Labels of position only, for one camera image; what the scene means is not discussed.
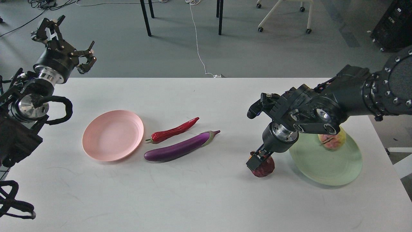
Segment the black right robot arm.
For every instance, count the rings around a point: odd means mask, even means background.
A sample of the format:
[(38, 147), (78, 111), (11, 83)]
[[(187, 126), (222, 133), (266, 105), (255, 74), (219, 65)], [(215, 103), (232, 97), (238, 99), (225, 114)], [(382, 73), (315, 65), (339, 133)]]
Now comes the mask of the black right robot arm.
[(335, 77), (309, 88), (303, 84), (285, 93), (262, 93), (247, 113), (253, 119), (262, 112), (272, 122), (262, 134), (263, 144), (246, 166), (256, 170), (273, 153), (287, 151), (300, 133), (336, 135), (350, 116), (411, 115), (411, 46), (390, 57), (382, 70), (346, 65)]

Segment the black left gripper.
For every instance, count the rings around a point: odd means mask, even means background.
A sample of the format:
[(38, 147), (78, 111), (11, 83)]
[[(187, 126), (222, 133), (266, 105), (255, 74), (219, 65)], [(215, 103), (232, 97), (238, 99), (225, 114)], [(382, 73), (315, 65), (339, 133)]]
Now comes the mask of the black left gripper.
[(65, 18), (65, 15), (52, 20), (44, 18), (37, 29), (31, 32), (31, 40), (43, 44), (46, 48), (33, 69), (37, 73), (44, 68), (54, 70), (61, 76), (57, 81), (58, 84), (66, 83), (74, 68), (80, 74), (86, 74), (97, 61), (92, 49), (95, 41), (92, 41), (88, 49), (83, 51), (78, 51), (74, 47), (65, 47), (65, 40), (60, 31), (60, 25)]

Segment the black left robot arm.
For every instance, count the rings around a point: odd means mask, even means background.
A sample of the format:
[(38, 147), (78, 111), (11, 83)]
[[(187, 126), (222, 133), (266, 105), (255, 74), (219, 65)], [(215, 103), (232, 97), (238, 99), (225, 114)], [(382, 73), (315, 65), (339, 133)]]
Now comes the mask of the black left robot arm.
[(0, 98), (1, 216), (35, 219), (34, 206), (16, 199), (18, 182), (5, 178), (11, 167), (43, 142), (39, 132), (44, 125), (71, 118), (73, 104), (53, 95), (55, 85), (66, 83), (74, 69), (80, 74), (89, 72), (97, 61), (94, 41), (87, 50), (78, 50), (63, 39), (60, 25), (64, 19), (64, 15), (55, 20), (44, 18), (32, 32), (32, 40), (45, 45), (32, 72), (20, 68), (9, 80), (1, 79), (1, 85), (9, 84), (6, 91), (1, 88)]

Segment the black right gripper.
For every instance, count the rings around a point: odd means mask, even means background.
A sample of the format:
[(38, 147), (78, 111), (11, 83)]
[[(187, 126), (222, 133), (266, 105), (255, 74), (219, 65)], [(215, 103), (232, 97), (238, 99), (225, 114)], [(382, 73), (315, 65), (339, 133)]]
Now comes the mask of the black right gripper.
[(271, 122), (262, 133), (262, 147), (251, 152), (246, 166), (252, 171), (264, 163), (272, 153), (286, 152), (299, 138), (299, 132), (290, 131), (285, 126)]

